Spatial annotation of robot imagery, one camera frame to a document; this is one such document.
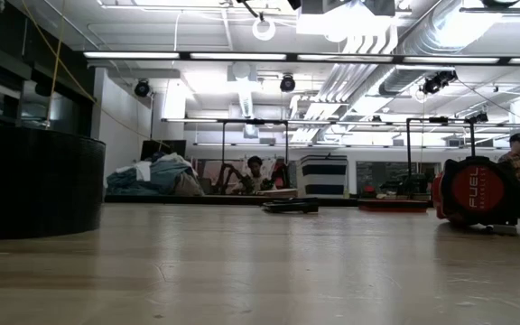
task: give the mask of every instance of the wooden floor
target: wooden floor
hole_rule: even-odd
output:
[[[109,204],[99,231],[0,241],[0,324],[516,325],[520,237],[433,212]]]

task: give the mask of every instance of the person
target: person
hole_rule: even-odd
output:
[[[248,159],[248,168],[250,169],[250,179],[252,180],[252,183],[254,183],[254,193],[260,191],[260,190],[266,190],[263,189],[263,182],[270,181],[266,177],[262,177],[262,173],[260,172],[262,170],[262,159],[258,156],[253,156],[250,159]],[[242,182],[239,182],[233,189],[232,194],[238,194],[241,193],[243,190],[245,190],[245,186]],[[275,186],[272,185],[272,187],[268,190],[276,190]]]
[[[520,133],[514,134],[509,138],[511,151],[503,154],[498,162],[509,162],[515,170],[515,176],[520,181]]]

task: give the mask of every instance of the black curved wall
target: black curved wall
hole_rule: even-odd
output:
[[[0,239],[98,228],[105,152],[88,138],[0,126]]]

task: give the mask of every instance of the seated person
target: seated person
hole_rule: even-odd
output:
[[[498,162],[509,162],[515,170],[515,176],[520,181],[520,133],[514,134],[509,139],[511,151],[503,154]]]
[[[260,190],[276,190],[274,183],[262,177],[260,168],[262,167],[262,159],[258,156],[254,156],[248,159],[248,168],[250,168],[251,175],[245,176],[243,180],[232,189],[232,194],[255,194]],[[249,181],[249,187],[247,188],[244,182]]]

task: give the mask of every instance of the pile of clothes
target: pile of clothes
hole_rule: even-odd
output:
[[[145,162],[119,168],[107,177],[108,195],[204,195],[189,162],[176,153],[156,153]]]

